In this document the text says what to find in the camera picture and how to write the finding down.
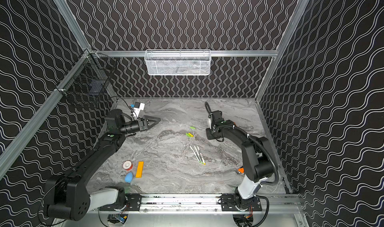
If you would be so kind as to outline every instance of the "blue sponge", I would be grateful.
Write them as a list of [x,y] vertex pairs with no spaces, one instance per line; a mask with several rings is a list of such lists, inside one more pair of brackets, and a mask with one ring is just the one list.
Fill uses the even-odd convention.
[[133,179],[132,172],[128,172],[128,174],[124,178],[124,181],[127,182],[127,183],[131,183],[132,179]]

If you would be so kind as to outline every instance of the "gray marble surface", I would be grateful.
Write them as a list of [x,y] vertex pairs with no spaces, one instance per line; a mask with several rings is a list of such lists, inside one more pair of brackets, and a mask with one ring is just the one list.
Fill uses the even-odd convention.
[[[105,186],[122,186],[130,193],[233,193],[243,176],[237,174],[242,166],[240,148],[230,140],[220,143],[207,140],[208,114],[204,102],[212,111],[221,110],[224,119],[255,136],[264,136],[264,129],[252,99],[125,99],[145,103],[139,117],[160,117],[161,122],[146,132],[127,137],[113,156],[108,158],[90,179],[87,190],[93,192]],[[126,104],[119,100],[118,109],[129,114]],[[194,134],[189,138],[185,133]],[[189,145],[198,145],[206,165],[200,164]],[[135,176],[137,163],[144,161],[141,178],[124,182],[127,173],[122,163],[131,160]],[[285,193],[282,182],[264,185],[259,193]]]

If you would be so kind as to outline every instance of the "black and white wallpaper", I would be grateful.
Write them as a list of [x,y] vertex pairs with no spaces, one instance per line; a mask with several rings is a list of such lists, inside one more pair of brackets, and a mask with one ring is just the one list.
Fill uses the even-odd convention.
[[275,50],[298,0],[67,0],[95,50]]
[[121,58],[111,83],[123,97],[253,98],[271,57],[213,57],[208,76],[150,76],[143,58]]
[[0,226],[42,226],[40,201],[45,182],[75,165],[91,150],[112,103],[105,97],[97,109],[76,109],[63,98],[0,181]]
[[384,225],[384,0],[311,0],[261,107],[312,227]]
[[0,0],[0,153],[83,52],[52,0]]

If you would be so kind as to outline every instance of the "marker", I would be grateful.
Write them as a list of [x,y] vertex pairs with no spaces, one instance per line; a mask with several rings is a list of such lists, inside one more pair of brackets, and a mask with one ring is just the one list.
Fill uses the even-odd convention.
[[192,152],[195,154],[195,156],[196,156],[196,159],[199,161],[199,163],[201,163],[201,161],[200,161],[200,160],[199,160],[199,158],[197,157],[197,155],[196,155],[195,151],[193,150],[192,146],[189,146],[189,147],[191,148]]
[[204,157],[203,157],[203,154],[201,152],[200,152],[200,155],[201,155],[201,159],[203,160],[203,164],[205,164]]
[[201,163],[199,152],[197,151],[197,149],[196,149],[196,146],[195,146],[195,145],[193,145],[193,147],[195,148],[195,151],[196,151],[196,153],[197,153],[197,157],[199,158],[199,162]]

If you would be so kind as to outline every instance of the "orange rectangular block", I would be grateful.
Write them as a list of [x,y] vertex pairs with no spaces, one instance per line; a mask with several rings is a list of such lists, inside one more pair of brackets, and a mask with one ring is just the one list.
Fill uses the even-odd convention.
[[141,178],[141,175],[143,173],[143,166],[144,162],[139,162],[139,164],[137,165],[136,178]]

